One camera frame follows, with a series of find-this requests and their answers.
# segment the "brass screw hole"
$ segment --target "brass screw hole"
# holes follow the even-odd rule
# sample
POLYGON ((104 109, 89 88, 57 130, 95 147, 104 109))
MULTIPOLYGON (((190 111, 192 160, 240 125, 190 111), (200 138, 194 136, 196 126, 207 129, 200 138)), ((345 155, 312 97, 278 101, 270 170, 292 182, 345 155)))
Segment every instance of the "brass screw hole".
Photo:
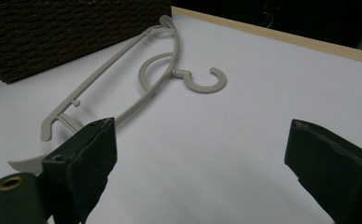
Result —
POLYGON ((18 186, 21 185, 21 182, 23 182, 23 179, 21 178, 21 176, 13 176, 10 177, 6 180, 4 180, 1 184, 0 184, 0 190, 1 191, 7 191, 10 189, 15 189, 18 186))

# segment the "wicker basket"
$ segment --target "wicker basket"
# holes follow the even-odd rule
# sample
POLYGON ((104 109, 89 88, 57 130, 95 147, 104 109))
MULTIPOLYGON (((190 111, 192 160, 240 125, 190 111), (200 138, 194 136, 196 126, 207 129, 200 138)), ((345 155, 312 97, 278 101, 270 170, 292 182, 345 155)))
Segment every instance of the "wicker basket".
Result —
POLYGON ((0 79, 11 83, 159 24, 170 0, 0 0, 0 79))

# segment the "gray plastic hanger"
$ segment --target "gray plastic hanger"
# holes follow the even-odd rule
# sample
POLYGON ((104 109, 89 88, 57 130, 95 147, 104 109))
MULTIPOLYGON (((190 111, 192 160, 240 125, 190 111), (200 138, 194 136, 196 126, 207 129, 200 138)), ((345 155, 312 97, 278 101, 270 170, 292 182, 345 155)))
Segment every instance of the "gray plastic hanger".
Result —
MULTIPOLYGON (((227 78, 225 74, 217 69, 211 68, 210 71, 213 75, 217 76, 218 82, 213 86, 200 86, 193 82, 192 73, 189 71, 176 69, 175 62, 180 52, 180 41, 178 31, 175 28, 173 21, 168 16, 160 17, 160 25, 149 27, 147 30, 137 36, 131 43, 121 49, 117 54, 111 57, 106 63, 104 63, 99 69, 97 69, 92 75, 90 75, 84 82, 82 82, 69 96, 67 96, 42 122, 41 125, 41 140, 46 142, 52 138, 52 125, 55 121, 59 120, 73 133, 78 132, 82 126, 75 122, 72 118, 66 115, 64 112, 70 105, 75 107, 80 105, 80 101, 77 99, 99 76, 101 76, 113 63, 115 63, 120 57, 122 57, 129 49, 135 46, 147 35, 154 35, 157 33, 171 33, 174 35, 175 47, 173 52, 162 53, 146 60, 140 67, 138 72, 138 80, 141 88, 146 92, 145 95, 141 96, 133 105, 131 105, 126 111, 116 117, 115 123, 119 125, 123 120, 128 118, 133 112, 140 108, 147 100, 153 96, 160 88, 160 86, 170 77, 183 78, 185 85, 192 91, 199 93, 212 93, 222 90, 227 84, 227 78), (146 69, 150 64, 156 60, 165 57, 172 57, 169 66, 163 73, 163 75, 157 80, 153 86, 149 86, 146 83, 146 69)), ((29 172, 29 173, 40 173, 42 171, 41 161, 47 155, 38 156, 23 161, 9 161, 9 165, 17 171, 29 172)))

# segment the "woven texture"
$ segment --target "woven texture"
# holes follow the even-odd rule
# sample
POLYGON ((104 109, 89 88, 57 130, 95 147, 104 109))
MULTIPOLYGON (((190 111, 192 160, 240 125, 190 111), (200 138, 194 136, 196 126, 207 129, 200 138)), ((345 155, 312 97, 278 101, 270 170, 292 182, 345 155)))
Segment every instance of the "woven texture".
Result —
POLYGON ((170 0, 0 1, 0 79, 11 83, 139 35, 170 0))

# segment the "curved hook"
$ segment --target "curved hook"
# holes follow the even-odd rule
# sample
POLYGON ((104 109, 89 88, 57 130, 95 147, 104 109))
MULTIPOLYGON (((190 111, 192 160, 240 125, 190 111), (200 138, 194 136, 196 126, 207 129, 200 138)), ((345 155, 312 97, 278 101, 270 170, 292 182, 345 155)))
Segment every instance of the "curved hook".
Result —
POLYGON ((216 91, 220 91, 224 89, 224 87, 227 85, 227 77, 225 74, 217 69, 212 67, 210 69, 211 74, 215 75, 218 78, 218 82, 213 86, 201 86, 193 82, 192 80, 192 73, 189 71, 181 70, 181 69, 175 69, 174 70, 174 76, 183 78, 185 85, 190 88, 192 91, 199 92, 199 93, 213 93, 216 91))

